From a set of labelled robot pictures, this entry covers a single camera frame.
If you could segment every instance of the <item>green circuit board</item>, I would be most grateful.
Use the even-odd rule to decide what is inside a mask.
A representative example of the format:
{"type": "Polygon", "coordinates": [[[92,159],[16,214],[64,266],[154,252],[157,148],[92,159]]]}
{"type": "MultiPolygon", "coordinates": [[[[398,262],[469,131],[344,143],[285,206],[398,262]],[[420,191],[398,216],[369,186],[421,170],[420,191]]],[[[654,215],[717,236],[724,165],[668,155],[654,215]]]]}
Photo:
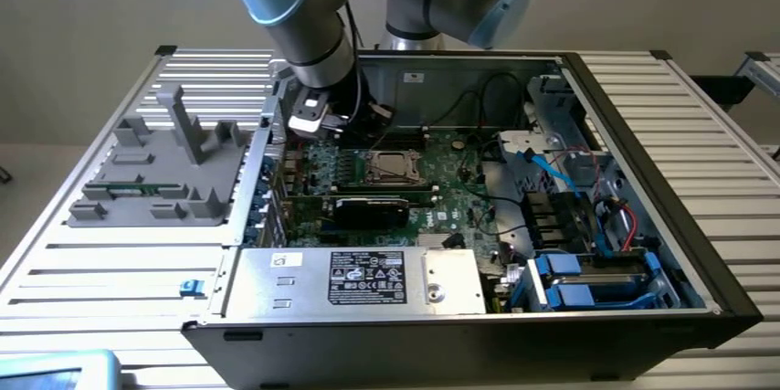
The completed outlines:
{"type": "MultiPolygon", "coordinates": [[[[368,160],[370,152],[340,149],[333,142],[326,141],[290,145],[288,151],[293,151],[301,161],[294,165],[296,173],[304,175],[306,181],[306,184],[302,179],[288,182],[290,196],[286,199],[286,217],[290,247],[432,246],[437,240],[461,233],[465,247],[474,250],[478,258],[489,258],[492,251],[497,248],[497,239],[481,233],[474,228],[474,220],[469,220],[468,217],[468,211],[472,209],[474,218],[480,218],[488,212],[489,202],[469,194],[457,177],[461,163],[464,167],[474,169],[478,143],[468,144],[466,136],[468,134],[453,131],[430,131],[424,151],[404,150],[416,154],[421,181],[437,186],[434,202],[430,202],[430,193],[406,193],[402,189],[377,194],[369,192],[360,195],[338,194],[333,191],[334,184],[364,187],[370,169],[368,160]],[[453,142],[462,142],[466,147],[456,149],[453,142]],[[348,167],[344,166],[344,161],[349,161],[348,167]],[[341,196],[370,195],[398,197],[410,201],[406,226],[392,230],[338,230],[328,216],[328,204],[341,196]]],[[[474,184],[473,179],[469,188],[478,193],[485,193],[484,185],[474,184]]],[[[485,221],[481,228],[485,232],[496,232],[492,222],[485,221]]]]}

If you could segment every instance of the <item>sticker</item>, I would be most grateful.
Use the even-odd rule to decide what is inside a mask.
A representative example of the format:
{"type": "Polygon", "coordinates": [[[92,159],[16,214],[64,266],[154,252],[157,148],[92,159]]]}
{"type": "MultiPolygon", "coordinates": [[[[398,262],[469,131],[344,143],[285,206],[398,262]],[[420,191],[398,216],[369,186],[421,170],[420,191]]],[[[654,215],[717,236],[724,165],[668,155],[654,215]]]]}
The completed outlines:
{"type": "Polygon", "coordinates": [[[270,268],[300,267],[304,265],[304,253],[274,253],[270,255],[270,268]]]}
{"type": "Polygon", "coordinates": [[[402,251],[330,253],[328,301],[333,305],[404,304],[402,251]]]}
{"type": "Polygon", "coordinates": [[[425,82],[425,74],[417,72],[404,73],[404,82],[421,84],[422,82],[425,82]]]}

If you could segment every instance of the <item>warning label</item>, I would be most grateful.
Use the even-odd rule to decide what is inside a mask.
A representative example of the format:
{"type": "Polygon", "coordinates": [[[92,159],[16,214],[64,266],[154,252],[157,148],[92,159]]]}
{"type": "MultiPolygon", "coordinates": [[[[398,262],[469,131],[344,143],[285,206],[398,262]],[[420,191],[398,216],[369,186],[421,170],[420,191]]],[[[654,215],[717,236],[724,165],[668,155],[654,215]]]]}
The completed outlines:
{"type": "Polygon", "coordinates": [[[333,305],[405,303],[404,252],[330,253],[328,301],[333,305]]]}

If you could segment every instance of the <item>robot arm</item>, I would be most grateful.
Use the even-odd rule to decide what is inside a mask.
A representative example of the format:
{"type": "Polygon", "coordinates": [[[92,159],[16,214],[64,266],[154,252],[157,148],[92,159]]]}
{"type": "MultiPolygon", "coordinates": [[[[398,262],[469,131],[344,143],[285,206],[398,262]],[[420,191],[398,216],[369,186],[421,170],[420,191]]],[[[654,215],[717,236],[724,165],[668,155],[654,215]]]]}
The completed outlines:
{"type": "MultiPolygon", "coordinates": [[[[330,132],[373,142],[390,124],[393,109],[378,105],[360,70],[337,10],[348,0],[242,0],[302,83],[289,127],[304,137],[330,132]]],[[[528,0],[389,0],[393,49],[440,47],[440,33],[490,48],[517,26],[528,0]]]]}

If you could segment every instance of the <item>motherboard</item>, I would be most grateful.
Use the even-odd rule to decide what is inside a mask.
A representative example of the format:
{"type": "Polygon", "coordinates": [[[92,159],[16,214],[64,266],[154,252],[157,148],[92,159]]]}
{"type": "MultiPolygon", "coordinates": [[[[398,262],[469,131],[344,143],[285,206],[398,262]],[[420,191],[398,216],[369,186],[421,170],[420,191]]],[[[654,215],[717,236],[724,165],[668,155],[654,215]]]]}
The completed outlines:
{"type": "Polygon", "coordinates": [[[493,207],[477,196],[486,193],[476,167],[480,139],[469,131],[409,130],[388,133],[369,149],[292,141],[284,167],[289,246],[444,246],[494,258],[493,207]],[[408,217],[381,228],[349,224],[365,221],[360,209],[348,218],[333,209],[361,199],[397,201],[408,217]]]}

